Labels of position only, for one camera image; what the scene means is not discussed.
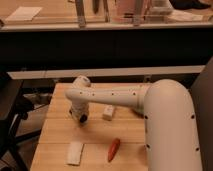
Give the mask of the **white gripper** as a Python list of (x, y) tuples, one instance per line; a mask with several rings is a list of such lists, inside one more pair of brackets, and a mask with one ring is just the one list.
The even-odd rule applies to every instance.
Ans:
[(89, 104), (88, 103), (80, 103), (73, 102), (71, 104), (71, 108), (69, 110), (71, 116), (79, 122), (79, 119), (82, 115), (89, 115)]

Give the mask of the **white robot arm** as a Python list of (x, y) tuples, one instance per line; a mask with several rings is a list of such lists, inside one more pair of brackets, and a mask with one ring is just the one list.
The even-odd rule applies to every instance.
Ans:
[(89, 104), (100, 103), (140, 110), (145, 118), (148, 171), (203, 171), (196, 112), (189, 91), (171, 79), (151, 84), (93, 88), (85, 76), (65, 91), (71, 112), (83, 122)]

